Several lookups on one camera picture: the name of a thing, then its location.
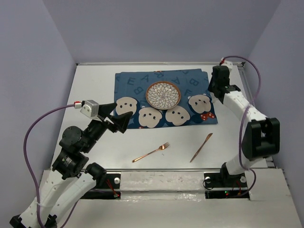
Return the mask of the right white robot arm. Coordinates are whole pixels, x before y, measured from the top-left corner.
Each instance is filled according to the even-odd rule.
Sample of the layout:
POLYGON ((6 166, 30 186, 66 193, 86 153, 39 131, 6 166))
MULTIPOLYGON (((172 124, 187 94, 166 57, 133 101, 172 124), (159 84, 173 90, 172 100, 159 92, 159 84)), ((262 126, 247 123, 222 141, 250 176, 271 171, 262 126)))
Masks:
POLYGON ((243 95, 240 88, 230 84, 230 68, 212 68, 208 90, 241 121, 238 154, 221 166, 217 180, 230 186, 244 171, 260 160, 278 154, 280 122, 258 111, 243 95))

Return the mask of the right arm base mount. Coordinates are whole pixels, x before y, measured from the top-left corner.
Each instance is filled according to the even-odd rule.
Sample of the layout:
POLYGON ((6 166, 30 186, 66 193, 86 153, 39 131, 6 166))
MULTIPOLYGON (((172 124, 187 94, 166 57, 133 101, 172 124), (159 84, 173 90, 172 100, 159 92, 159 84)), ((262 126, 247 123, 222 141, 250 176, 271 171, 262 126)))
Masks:
POLYGON ((249 199, 245 174, 223 178, 219 172, 204 173, 206 199, 249 199))

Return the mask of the copper knife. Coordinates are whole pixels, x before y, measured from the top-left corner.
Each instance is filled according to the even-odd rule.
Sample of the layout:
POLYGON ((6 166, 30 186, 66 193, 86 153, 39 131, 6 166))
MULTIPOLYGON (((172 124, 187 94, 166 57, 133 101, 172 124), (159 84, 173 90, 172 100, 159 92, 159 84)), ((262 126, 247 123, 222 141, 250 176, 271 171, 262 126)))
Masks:
POLYGON ((197 157, 197 155, 199 154, 199 152, 201 151, 201 149, 203 148, 203 146, 206 144, 206 142, 210 139, 210 137, 213 135, 213 133, 209 133, 206 136, 205 141, 203 142, 203 144, 198 148, 198 150, 195 152, 195 154, 193 155, 193 157, 190 160, 190 163, 197 157))

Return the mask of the floral patterned plate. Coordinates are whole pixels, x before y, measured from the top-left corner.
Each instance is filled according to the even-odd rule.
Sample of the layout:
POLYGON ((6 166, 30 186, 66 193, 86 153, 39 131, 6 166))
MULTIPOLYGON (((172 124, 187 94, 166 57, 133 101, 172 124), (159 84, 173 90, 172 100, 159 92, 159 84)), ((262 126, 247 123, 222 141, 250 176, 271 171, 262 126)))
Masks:
POLYGON ((167 81, 151 84, 145 94, 148 104, 158 110, 174 108, 181 100, 179 88, 167 81))

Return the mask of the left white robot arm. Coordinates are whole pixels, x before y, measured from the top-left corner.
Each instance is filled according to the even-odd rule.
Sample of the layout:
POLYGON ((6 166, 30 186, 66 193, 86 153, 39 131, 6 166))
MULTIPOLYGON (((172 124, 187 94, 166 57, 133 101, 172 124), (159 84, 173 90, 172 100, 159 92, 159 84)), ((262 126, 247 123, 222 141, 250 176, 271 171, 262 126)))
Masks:
POLYGON ((98 104, 93 100, 75 101, 63 106, 73 107, 91 119, 85 130, 77 126, 66 128, 59 142, 61 151, 52 164, 43 186, 39 186, 27 156, 27 131, 23 142, 26 165, 34 181, 36 197, 20 215, 13 216, 10 225, 14 228, 55 228, 67 210, 73 210, 78 200, 94 187, 104 185, 106 170, 97 163, 88 164, 85 156, 97 141, 109 130, 124 133, 131 111, 118 116, 111 115, 117 103, 98 104))

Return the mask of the blue cartoon placemat cloth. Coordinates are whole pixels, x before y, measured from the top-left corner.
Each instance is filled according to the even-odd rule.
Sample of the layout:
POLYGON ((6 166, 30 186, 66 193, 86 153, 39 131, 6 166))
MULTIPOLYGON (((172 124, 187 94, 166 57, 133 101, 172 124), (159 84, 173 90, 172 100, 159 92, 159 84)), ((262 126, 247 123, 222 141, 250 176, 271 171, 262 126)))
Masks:
POLYGON ((114 114, 132 111, 128 129, 217 124, 208 86, 208 73, 201 69, 117 73, 114 114), (146 91, 159 81, 171 82, 179 88, 181 99, 174 108, 158 110, 148 104, 146 91))

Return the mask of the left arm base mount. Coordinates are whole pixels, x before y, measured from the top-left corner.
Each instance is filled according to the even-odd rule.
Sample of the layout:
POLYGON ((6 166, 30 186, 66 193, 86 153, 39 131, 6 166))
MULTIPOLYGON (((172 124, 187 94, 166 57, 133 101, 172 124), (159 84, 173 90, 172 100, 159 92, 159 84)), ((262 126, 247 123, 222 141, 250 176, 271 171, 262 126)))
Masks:
POLYGON ((119 172, 108 172, 104 180, 99 180, 81 199, 84 200, 119 200, 121 174, 119 172))

